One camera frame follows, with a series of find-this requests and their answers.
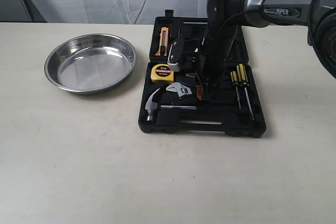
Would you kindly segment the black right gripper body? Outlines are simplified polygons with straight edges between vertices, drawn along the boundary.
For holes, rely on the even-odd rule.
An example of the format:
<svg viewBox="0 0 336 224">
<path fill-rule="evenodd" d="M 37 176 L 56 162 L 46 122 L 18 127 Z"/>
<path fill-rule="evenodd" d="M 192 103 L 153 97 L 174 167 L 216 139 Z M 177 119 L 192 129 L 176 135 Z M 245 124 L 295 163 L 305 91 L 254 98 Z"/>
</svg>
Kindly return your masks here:
<svg viewBox="0 0 336 224">
<path fill-rule="evenodd" d="M 206 54 L 201 51 L 197 58 L 197 75 L 202 89 L 201 100 L 211 101 L 224 72 L 225 55 L 222 51 Z"/>
</svg>

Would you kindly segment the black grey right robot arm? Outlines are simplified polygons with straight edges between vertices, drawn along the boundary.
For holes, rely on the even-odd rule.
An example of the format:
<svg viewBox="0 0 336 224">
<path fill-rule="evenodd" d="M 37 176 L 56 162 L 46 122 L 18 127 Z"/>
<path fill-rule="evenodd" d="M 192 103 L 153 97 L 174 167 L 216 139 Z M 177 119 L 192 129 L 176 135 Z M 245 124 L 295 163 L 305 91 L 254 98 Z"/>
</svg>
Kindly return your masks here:
<svg viewBox="0 0 336 224">
<path fill-rule="evenodd" d="M 308 28 L 308 44 L 335 76 L 335 0 L 207 0 L 207 26 L 198 48 L 202 100 L 210 100 L 241 26 L 270 24 Z"/>
</svg>

